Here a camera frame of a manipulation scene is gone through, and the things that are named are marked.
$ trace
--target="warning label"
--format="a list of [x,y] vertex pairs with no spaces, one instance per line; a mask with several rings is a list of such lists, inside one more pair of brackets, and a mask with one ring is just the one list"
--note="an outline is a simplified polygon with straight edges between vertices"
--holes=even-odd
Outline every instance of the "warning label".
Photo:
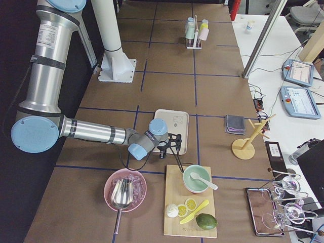
[[39,26],[36,45],[54,49],[57,37],[57,30],[58,27],[47,24],[41,24]]

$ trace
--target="red object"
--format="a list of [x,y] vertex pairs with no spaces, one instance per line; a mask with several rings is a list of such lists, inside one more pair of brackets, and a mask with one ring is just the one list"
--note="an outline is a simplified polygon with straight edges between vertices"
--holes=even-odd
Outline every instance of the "red object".
[[241,3],[241,0],[235,0],[234,1],[232,10],[230,12],[230,14],[231,14],[231,21],[234,21],[235,20],[235,17],[236,17],[236,14],[238,12],[240,3]]

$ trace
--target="lime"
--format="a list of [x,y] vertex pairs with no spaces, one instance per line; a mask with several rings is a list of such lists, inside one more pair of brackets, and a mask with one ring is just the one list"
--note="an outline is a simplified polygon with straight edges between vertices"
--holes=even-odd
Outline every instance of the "lime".
[[215,217],[210,214],[199,214],[196,217],[196,222],[197,222],[197,225],[204,230],[213,229],[218,224]]

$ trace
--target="yellow knife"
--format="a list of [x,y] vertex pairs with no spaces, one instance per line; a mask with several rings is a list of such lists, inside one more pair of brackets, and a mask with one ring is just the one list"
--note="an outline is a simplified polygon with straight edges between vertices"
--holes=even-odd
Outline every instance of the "yellow knife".
[[202,210],[204,207],[206,207],[208,204],[209,204],[209,200],[205,199],[191,214],[189,214],[187,217],[181,220],[180,224],[185,224],[193,220],[194,215],[198,213],[200,210]]

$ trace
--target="blue joint cap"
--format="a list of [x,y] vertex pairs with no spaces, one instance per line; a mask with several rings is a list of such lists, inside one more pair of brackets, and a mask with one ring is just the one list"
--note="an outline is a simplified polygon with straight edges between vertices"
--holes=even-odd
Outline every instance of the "blue joint cap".
[[139,145],[137,143],[132,143],[128,147],[128,151],[137,160],[141,160],[142,158],[144,158],[147,155],[145,148],[143,148],[141,145]]
[[148,126],[148,129],[154,135],[163,135],[168,132],[166,122],[161,118],[153,119]]
[[62,12],[77,13],[86,6],[87,0],[47,0],[47,2]]
[[24,117],[11,128],[14,145],[28,153],[40,153],[50,149],[58,137],[56,124],[41,116]]

